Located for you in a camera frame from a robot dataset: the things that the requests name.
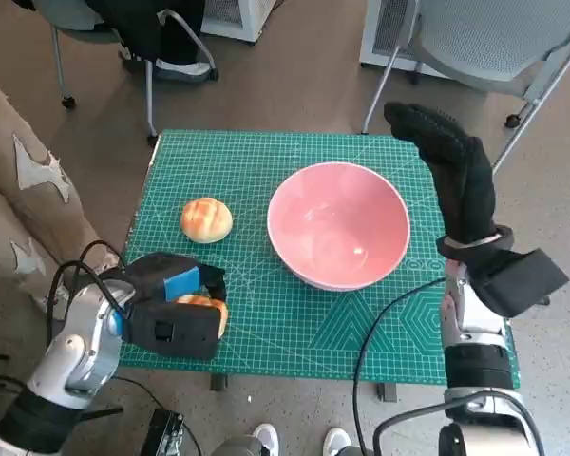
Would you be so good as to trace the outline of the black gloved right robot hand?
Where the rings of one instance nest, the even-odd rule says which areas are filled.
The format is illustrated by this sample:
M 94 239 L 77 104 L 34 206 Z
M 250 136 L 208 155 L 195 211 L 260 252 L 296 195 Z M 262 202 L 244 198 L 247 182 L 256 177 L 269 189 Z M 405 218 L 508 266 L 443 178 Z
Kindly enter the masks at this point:
M 433 178 L 446 236 L 468 245 L 497 233 L 495 190 L 482 141 L 452 117 L 419 104 L 388 102 L 392 136 L 413 143 Z

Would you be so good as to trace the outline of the bare left hand blue tape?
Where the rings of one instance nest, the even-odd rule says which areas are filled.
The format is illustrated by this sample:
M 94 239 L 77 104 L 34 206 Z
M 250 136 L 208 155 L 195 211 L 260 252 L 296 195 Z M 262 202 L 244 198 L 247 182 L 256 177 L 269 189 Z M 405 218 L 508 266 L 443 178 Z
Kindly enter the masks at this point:
M 175 301 L 204 288 L 212 299 L 226 301 L 225 271 L 194 258 L 158 252 L 141 256 L 123 269 L 111 268 L 101 279 L 129 283 L 135 290 L 134 301 L 157 299 Z

